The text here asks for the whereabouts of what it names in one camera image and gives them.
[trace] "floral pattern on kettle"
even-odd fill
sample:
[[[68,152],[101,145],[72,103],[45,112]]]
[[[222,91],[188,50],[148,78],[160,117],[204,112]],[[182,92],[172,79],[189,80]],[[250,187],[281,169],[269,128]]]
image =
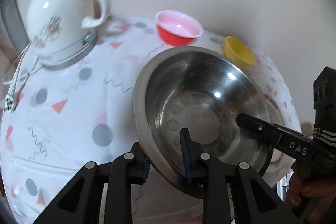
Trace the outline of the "floral pattern on kettle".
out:
[[[46,25],[40,35],[35,35],[32,39],[32,44],[37,48],[44,48],[47,43],[54,42],[61,32],[59,24],[61,23],[61,17],[54,15],[48,25]]]

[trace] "squiggly line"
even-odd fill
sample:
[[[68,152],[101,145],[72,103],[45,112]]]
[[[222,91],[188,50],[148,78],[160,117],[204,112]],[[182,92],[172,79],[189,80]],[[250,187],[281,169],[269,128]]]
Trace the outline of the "squiggly line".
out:
[[[136,210],[132,213],[132,218],[133,218],[133,219],[134,219],[134,215],[139,211],[139,205],[138,205],[137,201],[138,201],[140,198],[142,198],[142,196],[143,196],[143,192],[142,192],[142,190],[141,190],[142,187],[144,187],[144,185],[141,185],[141,186],[139,187],[140,196],[139,196],[138,198],[136,198],[135,201],[134,201],[135,206],[136,206]]]
[[[31,159],[33,159],[33,160],[35,160],[36,159],[36,155],[39,155],[40,153],[45,153],[45,156],[44,156],[44,158],[46,158],[46,156],[47,156],[47,154],[48,154],[48,150],[46,150],[46,149],[44,149],[44,150],[42,150],[42,146],[43,146],[43,142],[37,142],[37,135],[36,134],[34,134],[34,129],[33,129],[33,127],[29,127],[29,126],[27,126],[27,130],[31,130],[31,136],[33,137],[33,138],[36,138],[35,139],[35,145],[37,146],[37,147],[39,147],[39,150],[38,150],[38,152],[36,152],[36,151],[34,151],[34,158],[33,157],[29,157],[29,160],[31,160]]]
[[[129,87],[129,88],[127,88],[127,89],[125,90],[125,86],[124,86],[123,83],[120,83],[120,84],[116,85],[115,80],[114,80],[113,78],[112,78],[111,80],[109,80],[109,81],[106,81],[105,79],[103,80],[103,83],[104,83],[105,85],[107,85],[109,82],[112,82],[112,87],[113,87],[114,89],[120,86],[120,87],[121,87],[121,92],[122,92],[122,93],[126,93],[127,91],[129,91],[129,90],[131,89],[131,87]]]
[[[64,92],[64,93],[66,93],[67,95],[69,94],[69,92],[71,91],[71,90],[76,90],[76,89],[78,89],[79,88],[79,86],[85,86],[85,83],[84,82],[79,82],[77,85],[72,85],[69,89],[67,89],[67,90],[62,90],[62,92]]]
[[[160,47],[157,47],[157,48],[155,48],[154,50],[150,51],[150,52],[146,55],[146,57],[148,57],[149,55],[151,55],[151,53],[156,52],[157,50],[163,48],[163,46],[164,46],[164,44],[162,43]]]

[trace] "tablecloth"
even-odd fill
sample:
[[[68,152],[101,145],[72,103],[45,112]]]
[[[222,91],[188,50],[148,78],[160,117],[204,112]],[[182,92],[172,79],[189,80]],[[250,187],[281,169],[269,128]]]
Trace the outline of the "tablecloth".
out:
[[[221,52],[222,40],[205,31],[192,45]],[[86,162],[102,164],[130,150],[137,141],[132,119],[137,76],[152,57],[168,48],[152,19],[108,19],[98,29],[97,45],[81,61],[30,76],[15,112],[4,113],[0,135],[1,173],[19,223],[32,223]],[[283,125],[300,131],[280,72],[265,53],[253,52],[256,64],[244,71]],[[31,48],[20,73],[31,67],[34,57]],[[264,179],[274,185],[291,163],[281,155]],[[201,223],[201,204],[155,170],[144,186],[132,186],[135,223]]]

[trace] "yellow bowl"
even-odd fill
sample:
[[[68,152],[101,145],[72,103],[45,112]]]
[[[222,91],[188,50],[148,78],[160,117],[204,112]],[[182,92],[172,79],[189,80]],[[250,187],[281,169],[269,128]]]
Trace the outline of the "yellow bowl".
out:
[[[255,63],[252,51],[238,38],[226,37],[222,44],[222,50],[227,58],[241,68]]]

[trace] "metal basin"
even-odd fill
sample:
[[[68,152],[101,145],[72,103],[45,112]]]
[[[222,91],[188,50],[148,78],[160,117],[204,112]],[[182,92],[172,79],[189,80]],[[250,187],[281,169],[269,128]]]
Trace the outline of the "metal basin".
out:
[[[241,112],[269,122],[255,86],[222,55],[204,48],[171,48],[151,59],[134,88],[133,117],[156,170],[181,191],[202,198],[202,188],[183,177],[179,134],[187,127],[205,152],[234,165],[246,161],[263,175],[269,146],[236,124]]]

